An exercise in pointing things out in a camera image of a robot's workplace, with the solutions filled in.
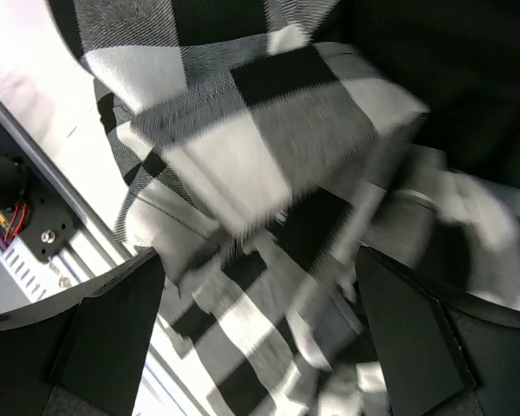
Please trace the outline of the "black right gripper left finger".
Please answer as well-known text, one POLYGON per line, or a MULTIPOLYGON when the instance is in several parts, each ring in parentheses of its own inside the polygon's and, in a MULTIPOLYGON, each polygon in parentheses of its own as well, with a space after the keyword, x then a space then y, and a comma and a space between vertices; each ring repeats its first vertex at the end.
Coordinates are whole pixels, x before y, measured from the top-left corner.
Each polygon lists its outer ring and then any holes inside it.
POLYGON ((0 314, 0 415, 129 415, 165 272, 154 250, 0 314))

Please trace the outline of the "black white checkered shirt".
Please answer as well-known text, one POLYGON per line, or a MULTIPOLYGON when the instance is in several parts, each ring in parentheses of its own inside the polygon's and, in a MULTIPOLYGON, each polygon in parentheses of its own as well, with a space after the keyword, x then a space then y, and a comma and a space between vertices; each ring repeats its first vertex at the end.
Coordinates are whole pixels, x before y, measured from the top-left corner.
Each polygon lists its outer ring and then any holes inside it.
POLYGON ((395 415, 362 248, 520 311, 520 188, 450 167, 421 99, 314 39, 339 2, 49 2, 127 189, 114 235, 159 254, 210 415, 395 415))

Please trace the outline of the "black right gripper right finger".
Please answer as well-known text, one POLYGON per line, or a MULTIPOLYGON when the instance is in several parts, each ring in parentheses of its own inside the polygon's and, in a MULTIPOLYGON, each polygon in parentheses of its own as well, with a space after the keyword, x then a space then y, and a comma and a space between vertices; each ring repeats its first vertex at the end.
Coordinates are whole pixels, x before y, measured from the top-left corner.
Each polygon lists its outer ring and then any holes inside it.
POLYGON ((520 311, 373 249, 356 270, 393 414, 520 415, 520 311))

